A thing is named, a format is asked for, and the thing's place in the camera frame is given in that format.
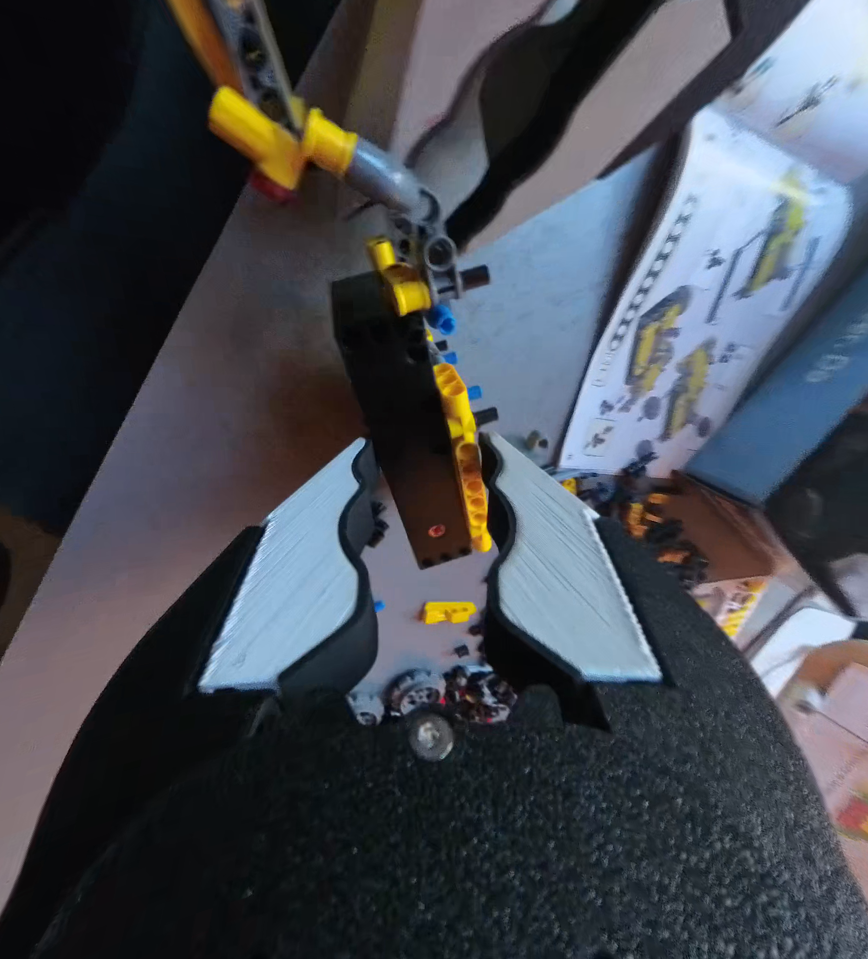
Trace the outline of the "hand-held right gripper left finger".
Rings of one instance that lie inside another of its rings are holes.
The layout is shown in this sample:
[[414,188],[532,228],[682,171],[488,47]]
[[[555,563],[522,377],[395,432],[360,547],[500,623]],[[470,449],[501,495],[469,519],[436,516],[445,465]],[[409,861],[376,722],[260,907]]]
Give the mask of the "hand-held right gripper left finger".
[[378,653],[362,553],[376,533],[373,445],[358,438],[264,520],[199,691],[349,692]]

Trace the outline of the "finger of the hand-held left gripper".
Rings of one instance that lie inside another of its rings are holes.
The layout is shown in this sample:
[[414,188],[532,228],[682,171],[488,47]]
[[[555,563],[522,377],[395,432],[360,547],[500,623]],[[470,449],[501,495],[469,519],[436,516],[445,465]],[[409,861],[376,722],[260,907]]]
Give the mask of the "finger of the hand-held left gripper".
[[396,86],[386,148],[440,202],[468,198],[488,172],[489,67],[524,32],[549,19],[553,2],[421,2]]
[[583,94],[561,66],[526,131],[451,216],[460,250],[488,246],[605,174],[730,41],[725,2],[662,2]]

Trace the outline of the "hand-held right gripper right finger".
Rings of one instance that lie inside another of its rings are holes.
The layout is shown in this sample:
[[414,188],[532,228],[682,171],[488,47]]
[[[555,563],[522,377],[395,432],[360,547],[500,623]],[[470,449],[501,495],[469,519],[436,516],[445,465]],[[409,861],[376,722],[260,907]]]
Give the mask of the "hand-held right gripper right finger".
[[491,623],[585,685],[660,683],[597,514],[500,434],[483,434],[480,450],[497,546]]

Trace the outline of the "yellow black toy vehicle model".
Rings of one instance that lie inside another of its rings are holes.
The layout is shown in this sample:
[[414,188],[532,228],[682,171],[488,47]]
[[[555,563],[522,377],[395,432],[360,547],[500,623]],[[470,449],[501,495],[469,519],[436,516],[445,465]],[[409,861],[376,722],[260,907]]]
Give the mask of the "yellow black toy vehicle model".
[[442,342],[450,304],[488,285],[488,268],[458,268],[440,201],[413,171],[293,92],[264,2],[167,6],[215,86],[209,129],[260,192],[290,198],[316,168],[389,215],[392,236],[366,243],[371,269],[332,284],[333,336],[419,568],[489,551],[478,432],[496,416],[471,409],[479,393]]

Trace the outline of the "grey desk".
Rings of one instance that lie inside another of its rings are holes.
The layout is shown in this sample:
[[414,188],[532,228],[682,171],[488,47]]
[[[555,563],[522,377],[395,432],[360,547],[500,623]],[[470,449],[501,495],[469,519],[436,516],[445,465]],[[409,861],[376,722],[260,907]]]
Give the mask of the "grey desk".
[[[464,380],[496,427],[556,444],[662,154],[650,148],[481,250]],[[0,914],[81,722],[155,620],[241,530],[360,432],[328,281],[362,268],[332,185],[245,190],[0,655]]]

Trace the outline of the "pile of black red pins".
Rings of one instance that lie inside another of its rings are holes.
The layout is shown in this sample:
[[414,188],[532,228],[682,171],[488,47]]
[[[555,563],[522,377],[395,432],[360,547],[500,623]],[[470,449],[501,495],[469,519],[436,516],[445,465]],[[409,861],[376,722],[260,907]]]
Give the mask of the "pile of black red pins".
[[495,725],[509,719],[517,695],[493,670],[456,665],[442,677],[443,703],[465,722]]

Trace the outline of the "yellow printed leaflet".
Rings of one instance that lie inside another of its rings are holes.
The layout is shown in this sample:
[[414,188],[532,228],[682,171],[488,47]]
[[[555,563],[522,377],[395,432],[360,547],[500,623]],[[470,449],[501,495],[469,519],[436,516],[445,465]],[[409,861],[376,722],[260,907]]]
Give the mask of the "yellow printed leaflet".
[[705,582],[691,594],[716,626],[735,641],[769,583],[768,577],[761,576]]

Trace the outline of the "white instruction booklet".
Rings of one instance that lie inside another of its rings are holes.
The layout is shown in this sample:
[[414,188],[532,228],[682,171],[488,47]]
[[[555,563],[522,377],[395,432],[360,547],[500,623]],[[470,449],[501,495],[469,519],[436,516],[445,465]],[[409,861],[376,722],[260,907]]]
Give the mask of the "white instruction booklet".
[[868,1],[818,1],[685,129],[558,467],[680,470],[837,256],[868,174]]

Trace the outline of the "blue cardboard toy box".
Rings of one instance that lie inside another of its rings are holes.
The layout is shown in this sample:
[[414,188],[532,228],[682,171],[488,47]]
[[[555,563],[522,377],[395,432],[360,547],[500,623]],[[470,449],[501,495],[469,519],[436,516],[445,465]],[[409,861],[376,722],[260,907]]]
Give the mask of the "blue cardboard toy box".
[[760,510],[835,605],[868,619],[868,259],[687,473]]

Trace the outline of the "person's dark clothed body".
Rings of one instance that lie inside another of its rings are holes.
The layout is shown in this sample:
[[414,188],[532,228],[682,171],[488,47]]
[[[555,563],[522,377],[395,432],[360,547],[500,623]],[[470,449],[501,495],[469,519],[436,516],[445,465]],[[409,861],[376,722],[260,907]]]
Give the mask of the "person's dark clothed body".
[[166,2],[0,2],[0,507],[62,535],[246,184]]

